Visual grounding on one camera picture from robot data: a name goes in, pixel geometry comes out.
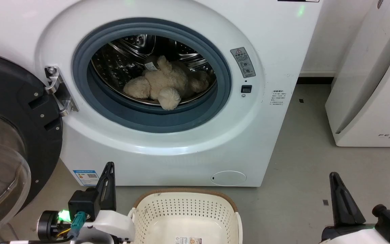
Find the cream plush toy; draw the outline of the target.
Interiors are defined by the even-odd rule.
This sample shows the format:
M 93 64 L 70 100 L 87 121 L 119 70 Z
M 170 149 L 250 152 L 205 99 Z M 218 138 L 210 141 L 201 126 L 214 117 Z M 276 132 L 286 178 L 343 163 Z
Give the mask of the cream plush toy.
M 179 61 L 157 59 L 156 70 L 146 70 L 142 76 L 128 81 L 123 92 L 137 99 L 157 101 L 163 110 L 174 110 L 182 99 L 207 90 L 211 83 L 205 71 L 192 72 Z

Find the white front-load washing machine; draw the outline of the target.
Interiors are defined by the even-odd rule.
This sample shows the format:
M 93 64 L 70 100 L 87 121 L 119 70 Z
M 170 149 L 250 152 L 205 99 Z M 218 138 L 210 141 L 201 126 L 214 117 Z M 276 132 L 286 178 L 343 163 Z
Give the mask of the white front-load washing machine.
M 325 2 L 0 0 L 0 57 L 45 87 L 44 68 L 60 69 L 79 109 L 61 117 L 59 159 L 75 178 L 114 162 L 120 186 L 259 187 Z M 101 85 L 93 55 L 142 34 L 196 50 L 216 84 L 172 111 Z M 243 78 L 230 52 L 239 47 L 255 77 Z M 269 104 L 273 90 L 287 93 L 282 106 Z

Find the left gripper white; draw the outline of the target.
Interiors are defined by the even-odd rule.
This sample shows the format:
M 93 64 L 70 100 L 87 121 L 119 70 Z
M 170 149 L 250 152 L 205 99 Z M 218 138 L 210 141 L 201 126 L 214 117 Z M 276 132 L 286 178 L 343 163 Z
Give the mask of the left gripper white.
M 136 229 L 132 219 L 116 212 L 115 165 L 107 162 L 96 184 L 93 222 L 86 222 L 80 229 L 75 244 L 127 244 L 134 243 Z

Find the small printed text sticker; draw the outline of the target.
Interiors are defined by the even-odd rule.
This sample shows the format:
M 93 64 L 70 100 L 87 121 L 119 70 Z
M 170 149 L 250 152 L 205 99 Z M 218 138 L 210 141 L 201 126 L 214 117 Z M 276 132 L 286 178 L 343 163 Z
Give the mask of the small printed text sticker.
M 282 106 L 286 100 L 287 93 L 283 90 L 273 90 L 270 97 L 270 105 Z

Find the printed label sticker in basket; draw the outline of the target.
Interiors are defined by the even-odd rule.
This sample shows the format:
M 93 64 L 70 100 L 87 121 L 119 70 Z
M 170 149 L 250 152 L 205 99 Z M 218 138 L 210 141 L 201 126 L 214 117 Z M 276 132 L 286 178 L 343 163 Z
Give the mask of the printed label sticker in basket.
M 203 244 L 203 238 L 191 236 L 176 236 L 173 244 Z

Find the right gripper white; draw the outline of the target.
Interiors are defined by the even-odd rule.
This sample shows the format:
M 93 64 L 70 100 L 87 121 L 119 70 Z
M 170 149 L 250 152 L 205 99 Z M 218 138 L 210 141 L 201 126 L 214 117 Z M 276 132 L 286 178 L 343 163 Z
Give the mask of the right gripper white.
M 339 173 L 329 174 L 334 226 L 323 229 L 320 244 L 390 244 L 390 225 L 364 225 L 359 210 Z

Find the cream perforated laundry basket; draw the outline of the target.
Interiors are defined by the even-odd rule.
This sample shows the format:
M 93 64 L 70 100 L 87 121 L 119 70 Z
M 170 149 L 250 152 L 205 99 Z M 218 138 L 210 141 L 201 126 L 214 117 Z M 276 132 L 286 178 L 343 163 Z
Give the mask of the cream perforated laundry basket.
M 226 194 L 197 188 L 152 190 L 129 212 L 134 244 L 173 244 L 176 236 L 203 238 L 203 244 L 243 244 L 242 220 Z

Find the black glass washing machine door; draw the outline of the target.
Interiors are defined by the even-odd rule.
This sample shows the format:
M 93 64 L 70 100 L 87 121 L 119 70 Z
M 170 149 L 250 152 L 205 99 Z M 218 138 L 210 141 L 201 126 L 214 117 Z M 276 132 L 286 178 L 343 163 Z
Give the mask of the black glass washing machine door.
M 0 57 L 0 227 L 42 190 L 62 148 L 56 100 L 31 72 Z

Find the silver metal door hinge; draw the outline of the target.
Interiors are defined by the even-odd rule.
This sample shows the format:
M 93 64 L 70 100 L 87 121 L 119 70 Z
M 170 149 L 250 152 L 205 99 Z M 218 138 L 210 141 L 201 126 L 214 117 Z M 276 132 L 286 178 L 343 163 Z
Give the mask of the silver metal door hinge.
M 78 106 L 66 85 L 60 69 L 57 66 L 46 66 L 44 71 L 48 80 L 45 91 L 56 100 L 59 107 L 59 115 L 65 117 L 71 112 L 78 112 Z

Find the grey warning sticker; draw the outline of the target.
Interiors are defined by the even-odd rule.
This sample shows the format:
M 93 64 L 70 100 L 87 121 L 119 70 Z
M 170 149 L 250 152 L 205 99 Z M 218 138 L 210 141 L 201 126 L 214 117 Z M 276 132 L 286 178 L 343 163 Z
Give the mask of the grey warning sticker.
M 230 50 L 230 52 L 237 62 L 243 78 L 251 78 L 256 76 L 254 66 L 251 62 L 248 52 L 244 47 L 233 48 Z

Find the blue energy label sticker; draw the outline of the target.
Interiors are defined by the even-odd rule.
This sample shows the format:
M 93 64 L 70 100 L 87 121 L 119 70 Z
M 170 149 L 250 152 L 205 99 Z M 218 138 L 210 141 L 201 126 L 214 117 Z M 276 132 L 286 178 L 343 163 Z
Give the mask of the blue energy label sticker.
M 83 186 L 96 186 L 100 179 L 94 170 L 73 170 L 73 173 Z

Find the white air purifier appliance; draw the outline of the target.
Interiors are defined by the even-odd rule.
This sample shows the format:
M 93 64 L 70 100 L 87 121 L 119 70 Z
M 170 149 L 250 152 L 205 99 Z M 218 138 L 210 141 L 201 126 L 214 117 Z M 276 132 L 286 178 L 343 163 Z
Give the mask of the white air purifier appliance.
M 390 147 L 390 0 L 373 0 L 325 109 L 337 146 Z

